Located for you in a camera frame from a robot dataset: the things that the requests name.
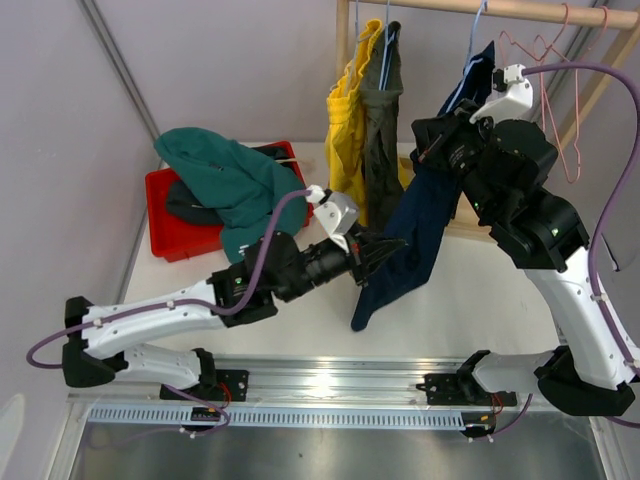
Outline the navy blue shorts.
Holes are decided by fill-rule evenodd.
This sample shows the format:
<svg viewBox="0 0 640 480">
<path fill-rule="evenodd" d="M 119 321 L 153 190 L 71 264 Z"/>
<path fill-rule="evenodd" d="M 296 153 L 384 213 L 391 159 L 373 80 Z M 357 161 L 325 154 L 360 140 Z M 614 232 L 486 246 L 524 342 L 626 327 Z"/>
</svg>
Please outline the navy blue shorts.
<svg viewBox="0 0 640 480">
<path fill-rule="evenodd" d="M 387 225 L 380 231 L 386 237 L 403 238 L 406 246 L 382 264 L 362 289 L 351 320 L 355 332 L 364 330 L 377 310 L 427 283 L 444 229 L 456 211 L 460 195 L 452 200 L 423 200 L 415 170 L 414 173 Z"/>
</svg>

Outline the pink hanger of teal shorts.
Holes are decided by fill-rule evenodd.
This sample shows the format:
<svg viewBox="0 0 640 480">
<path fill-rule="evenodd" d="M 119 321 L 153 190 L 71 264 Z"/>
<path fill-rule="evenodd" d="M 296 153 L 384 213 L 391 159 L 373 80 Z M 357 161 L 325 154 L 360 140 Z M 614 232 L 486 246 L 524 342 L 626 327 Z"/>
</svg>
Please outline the pink hanger of teal shorts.
<svg viewBox="0 0 640 480">
<path fill-rule="evenodd" d="M 550 43 L 547 43 L 546 39 L 542 35 L 538 34 L 533 41 L 532 49 L 528 50 L 518 41 L 514 40 L 510 35 L 510 33 L 507 32 L 506 30 L 502 30 L 500 32 L 500 35 L 498 37 L 498 48 L 499 48 L 500 56 L 504 66 L 507 65 L 507 57 L 505 56 L 504 48 L 502 46 L 503 38 L 507 39 L 510 46 L 516 46 L 524 54 L 526 54 L 532 61 L 535 62 L 536 66 L 543 66 L 546 63 L 547 58 L 551 53 L 555 54 L 558 57 L 557 63 L 561 61 L 564 61 L 564 62 L 569 61 L 569 59 L 564 54 L 562 54 L 555 48 L 556 41 L 562 36 L 564 30 L 568 25 L 569 16 L 571 12 L 571 8 L 566 2 L 563 2 L 562 5 L 565 8 L 562 27 L 560 28 L 560 30 L 558 31 L 558 33 Z M 575 137 L 573 140 L 573 149 L 576 154 L 576 165 L 575 165 L 575 172 L 572 173 L 571 169 L 567 165 L 567 161 L 563 153 L 563 147 L 561 146 L 561 139 L 558 133 L 558 128 L 556 126 L 553 110 L 550 104 L 549 94 L 547 92 L 547 88 L 544 80 L 544 73 L 539 73 L 538 77 L 539 77 L 539 89 L 540 89 L 540 108 L 541 108 L 540 118 L 541 118 L 542 131 L 546 132 L 547 122 L 550 122 L 551 129 L 553 132 L 553 137 L 556 142 L 556 146 L 558 147 L 558 150 L 559 150 L 559 156 L 564 169 L 565 178 L 569 184 L 575 184 L 580 179 L 580 176 L 581 176 L 581 153 L 578 146 L 580 127 L 577 127 L 577 133 L 575 134 Z"/>
</svg>

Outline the teal green shorts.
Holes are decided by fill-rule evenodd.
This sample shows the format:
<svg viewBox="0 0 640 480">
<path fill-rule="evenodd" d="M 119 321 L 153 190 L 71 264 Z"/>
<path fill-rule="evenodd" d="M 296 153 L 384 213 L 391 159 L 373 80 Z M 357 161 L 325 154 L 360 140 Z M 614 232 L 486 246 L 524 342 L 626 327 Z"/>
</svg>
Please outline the teal green shorts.
<svg viewBox="0 0 640 480">
<path fill-rule="evenodd" d="M 220 241 L 230 263 L 265 233 L 278 202 L 305 185 L 269 156 L 197 127 L 169 130 L 154 148 L 205 208 L 219 215 Z"/>
</svg>

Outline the dark grey shorts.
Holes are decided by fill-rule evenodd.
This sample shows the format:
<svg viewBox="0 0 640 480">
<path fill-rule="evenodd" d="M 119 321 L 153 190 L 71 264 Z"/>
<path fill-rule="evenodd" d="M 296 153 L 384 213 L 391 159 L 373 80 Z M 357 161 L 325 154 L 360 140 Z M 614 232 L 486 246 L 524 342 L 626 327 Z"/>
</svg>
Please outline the dark grey shorts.
<svg viewBox="0 0 640 480">
<path fill-rule="evenodd" d="M 253 147 L 253 150 L 278 163 L 291 159 L 282 146 L 259 146 Z M 204 207 L 182 180 L 174 181 L 169 187 L 165 209 L 170 215 L 191 225 L 221 226 L 224 224 L 218 212 L 214 208 Z"/>
</svg>

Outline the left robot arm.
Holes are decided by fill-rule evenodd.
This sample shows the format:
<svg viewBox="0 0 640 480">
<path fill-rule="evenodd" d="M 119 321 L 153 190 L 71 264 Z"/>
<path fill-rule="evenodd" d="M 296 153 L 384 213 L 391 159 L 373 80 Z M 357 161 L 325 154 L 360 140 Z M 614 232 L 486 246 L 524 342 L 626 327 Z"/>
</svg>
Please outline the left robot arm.
<svg viewBox="0 0 640 480">
<path fill-rule="evenodd" d="M 71 298 L 65 306 L 65 383 L 90 388 L 114 380 L 152 382 L 207 399 L 217 387 L 212 354 L 202 348 L 172 351 L 154 346 L 155 340 L 271 318 L 277 301 L 296 300 L 345 273 L 362 282 L 369 271 L 365 251 L 357 232 L 301 250 L 292 236 L 277 231 L 251 246 L 241 262 L 155 299 L 98 306 L 83 296 Z"/>
</svg>

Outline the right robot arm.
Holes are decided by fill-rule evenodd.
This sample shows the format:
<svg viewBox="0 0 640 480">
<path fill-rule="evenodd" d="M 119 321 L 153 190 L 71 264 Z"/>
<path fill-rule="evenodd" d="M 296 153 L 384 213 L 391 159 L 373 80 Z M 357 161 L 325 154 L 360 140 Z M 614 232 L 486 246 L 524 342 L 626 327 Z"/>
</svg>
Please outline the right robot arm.
<svg viewBox="0 0 640 480">
<path fill-rule="evenodd" d="M 539 354 L 478 351 L 457 370 L 458 395 L 475 404 L 491 393 L 539 394 L 569 415 L 621 416 L 634 402 L 639 372 L 579 214 L 544 188 L 556 148 L 536 124 L 486 116 L 470 101 L 416 120 L 412 131 L 416 174 L 386 229 L 406 246 L 362 290 L 352 329 L 364 329 L 377 310 L 428 280 L 454 205 L 465 196 L 543 296 L 563 344 Z"/>
</svg>

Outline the olive green shorts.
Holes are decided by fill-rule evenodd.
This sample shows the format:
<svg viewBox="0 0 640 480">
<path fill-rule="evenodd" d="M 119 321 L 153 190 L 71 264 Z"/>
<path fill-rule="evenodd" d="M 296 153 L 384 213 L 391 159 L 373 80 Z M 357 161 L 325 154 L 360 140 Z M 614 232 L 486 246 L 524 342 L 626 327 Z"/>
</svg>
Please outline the olive green shorts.
<svg viewBox="0 0 640 480">
<path fill-rule="evenodd" d="M 374 231 L 382 231 L 398 206 L 406 189 L 401 176 L 397 152 L 399 98 L 404 92 L 401 78 L 399 37 L 393 45 L 393 58 L 388 86 L 378 90 L 378 80 L 384 48 L 384 32 L 376 41 L 371 62 L 360 85 L 366 113 L 366 140 L 363 150 L 363 173 L 367 198 L 367 223 Z"/>
</svg>

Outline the yellow shorts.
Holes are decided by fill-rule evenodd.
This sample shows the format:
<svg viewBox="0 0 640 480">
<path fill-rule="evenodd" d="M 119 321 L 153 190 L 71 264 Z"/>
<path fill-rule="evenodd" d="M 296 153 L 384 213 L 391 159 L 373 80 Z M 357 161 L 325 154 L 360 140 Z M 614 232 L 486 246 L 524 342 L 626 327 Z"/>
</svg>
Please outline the yellow shorts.
<svg viewBox="0 0 640 480">
<path fill-rule="evenodd" d="M 367 72 L 376 41 L 384 32 L 383 21 L 369 20 L 358 39 L 355 55 L 326 100 L 328 132 L 325 156 L 329 188 L 347 194 L 359 208 L 359 223 L 367 225 L 367 198 L 363 174 L 366 113 L 360 84 Z"/>
</svg>

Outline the blue hanger of olive shorts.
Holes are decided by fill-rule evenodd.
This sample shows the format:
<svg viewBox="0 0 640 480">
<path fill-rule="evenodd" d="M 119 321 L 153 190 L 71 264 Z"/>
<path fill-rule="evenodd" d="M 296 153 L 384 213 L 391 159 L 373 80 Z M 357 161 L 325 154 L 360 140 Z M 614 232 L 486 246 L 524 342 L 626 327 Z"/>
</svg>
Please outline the blue hanger of olive shorts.
<svg viewBox="0 0 640 480">
<path fill-rule="evenodd" d="M 391 2 L 387 1 L 385 4 L 385 22 L 384 22 L 384 48 L 382 55 L 382 63 L 380 69 L 380 76 L 378 80 L 378 90 L 385 91 L 388 86 L 389 75 L 391 70 L 391 62 L 393 58 L 393 45 L 398 40 L 397 26 L 392 26 L 390 21 L 390 9 Z"/>
</svg>

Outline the blue hanger of navy shorts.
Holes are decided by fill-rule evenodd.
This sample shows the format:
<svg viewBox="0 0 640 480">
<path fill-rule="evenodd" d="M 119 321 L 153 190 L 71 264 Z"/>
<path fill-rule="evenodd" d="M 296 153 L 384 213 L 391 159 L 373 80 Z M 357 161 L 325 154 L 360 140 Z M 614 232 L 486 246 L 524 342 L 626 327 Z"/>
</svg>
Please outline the blue hanger of navy shorts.
<svg viewBox="0 0 640 480">
<path fill-rule="evenodd" d="M 471 66 L 474 63 L 474 60 L 473 60 L 473 54 L 475 50 L 474 43 L 475 43 L 476 34 L 478 30 L 478 23 L 479 23 L 480 17 L 486 12 L 488 3 L 489 3 L 488 0 L 482 0 L 474 16 L 474 20 L 473 20 L 471 30 L 470 30 L 470 35 L 469 35 L 467 55 L 465 59 L 464 68 L 462 70 L 462 77 L 456 89 L 452 92 L 451 98 L 448 100 L 448 102 L 444 106 L 445 113 L 448 113 L 456 105 L 456 102 L 461 97 L 462 89 L 466 83 L 467 77 L 471 70 Z"/>
</svg>

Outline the blue hanger of yellow shorts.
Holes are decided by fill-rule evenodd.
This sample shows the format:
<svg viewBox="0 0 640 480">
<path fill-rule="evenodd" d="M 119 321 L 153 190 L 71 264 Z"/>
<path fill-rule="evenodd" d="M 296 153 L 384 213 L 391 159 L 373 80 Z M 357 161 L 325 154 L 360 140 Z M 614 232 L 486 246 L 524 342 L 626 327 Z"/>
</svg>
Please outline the blue hanger of yellow shorts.
<svg viewBox="0 0 640 480">
<path fill-rule="evenodd" d="M 336 15 L 336 81 L 329 98 L 346 98 L 360 88 L 381 31 L 381 20 L 360 15 L 362 1 L 338 1 Z"/>
</svg>

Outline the wooden clothes rack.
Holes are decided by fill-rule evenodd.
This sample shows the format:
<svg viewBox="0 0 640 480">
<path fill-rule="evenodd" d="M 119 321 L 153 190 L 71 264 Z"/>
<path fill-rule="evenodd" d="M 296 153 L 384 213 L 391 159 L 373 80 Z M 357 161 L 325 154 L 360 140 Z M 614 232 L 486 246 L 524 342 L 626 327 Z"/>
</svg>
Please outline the wooden clothes rack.
<svg viewBox="0 0 640 480">
<path fill-rule="evenodd" d="M 481 1 L 390 1 L 391 5 L 436 10 L 455 13 L 476 13 Z M 595 7 L 571 6 L 568 25 L 596 27 L 602 22 L 600 9 Z M 540 3 L 535 1 L 489 1 L 485 16 L 509 18 L 515 20 L 526 20 L 539 23 L 554 23 L 562 25 L 565 8 L 560 4 Z M 639 7 L 635 13 L 624 10 L 609 10 L 608 29 L 618 30 L 619 33 L 615 41 L 611 44 L 602 57 L 600 66 L 621 67 L 629 57 L 630 53 L 639 42 Z M 581 100 L 581 121 L 587 118 L 599 98 L 611 82 L 612 74 L 593 74 L 587 85 L 581 90 L 579 99 Z M 514 188 L 502 189 L 500 196 L 495 201 L 488 201 L 478 204 L 468 199 L 469 207 L 460 207 L 462 213 L 467 215 L 471 209 L 479 215 L 478 226 L 472 227 L 470 220 L 452 220 L 447 227 L 446 233 L 461 238 L 478 239 L 489 241 L 489 236 L 497 239 L 496 232 L 501 225 L 502 230 L 507 233 L 514 233 L 514 224 L 518 216 L 522 216 L 528 208 L 526 200 L 533 199 L 534 187 L 524 191 Z"/>
</svg>

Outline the red plastic bin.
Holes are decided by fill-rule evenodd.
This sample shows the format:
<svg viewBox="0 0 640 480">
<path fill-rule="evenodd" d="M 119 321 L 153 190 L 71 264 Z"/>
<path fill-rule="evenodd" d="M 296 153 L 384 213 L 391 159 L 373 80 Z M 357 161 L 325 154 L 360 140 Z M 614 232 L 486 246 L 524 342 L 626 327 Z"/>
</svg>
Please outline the red plastic bin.
<svg viewBox="0 0 640 480">
<path fill-rule="evenodd" d="M 279 164 L 291 168 L 304 183 L 297 164 L 292 160 L 293 151 L 290 144 L 279 142 L 272 145 L 282 146 L 287 150 L 291 159 Z M 173 262 L 216 250 L 224 251 L 220 241 L 223 225 L 191 225 L 166 211 L 165 200 L 168 190 L 176 180 L 180 178 L 168 165 L 163 170 L 148 174 L 145 179 L 152 253 Z"/>
</svg>

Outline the aluminium rail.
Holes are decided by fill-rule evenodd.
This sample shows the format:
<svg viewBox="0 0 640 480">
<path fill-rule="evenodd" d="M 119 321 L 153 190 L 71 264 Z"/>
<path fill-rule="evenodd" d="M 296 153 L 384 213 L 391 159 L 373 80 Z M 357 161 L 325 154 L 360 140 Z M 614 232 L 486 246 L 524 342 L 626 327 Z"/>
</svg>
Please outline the aluminium rail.
<svg viewBox="0 0 640 480">
<path fill-rule="evenodd" d="M 238 404 L 324 405 L 404 408 L 428 405 L 415 389 L 430 373 L 471 376 L 471 359 L 358 359 L 358 358 L 214 358 L 194 349 L 175 352 L 141 348 L 118 354 L 95 365 L 73 363 L 64 377 L 72 392 L 84 396 L 119 395 L 153 400 L 176 400 L 184 390 L 200 383 L 213 384 L 216 372 L 250 372 L 247 398 Z"/>
</svg>

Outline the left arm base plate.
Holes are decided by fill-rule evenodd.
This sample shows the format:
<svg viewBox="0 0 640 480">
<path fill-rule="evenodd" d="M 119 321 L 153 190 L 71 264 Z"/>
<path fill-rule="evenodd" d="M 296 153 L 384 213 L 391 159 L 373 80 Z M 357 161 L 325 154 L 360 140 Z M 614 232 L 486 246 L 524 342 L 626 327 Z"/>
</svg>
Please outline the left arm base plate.
<svg viewBox="0 0 640 480">
<path fill-rule="evenodd" d="M 184 393 L 212 402 L 245 402 L 249 378 L 248 370 L 222 369 L 216 372 L 213 384 L 200 383 L 184 390 Z"/>
</svg>

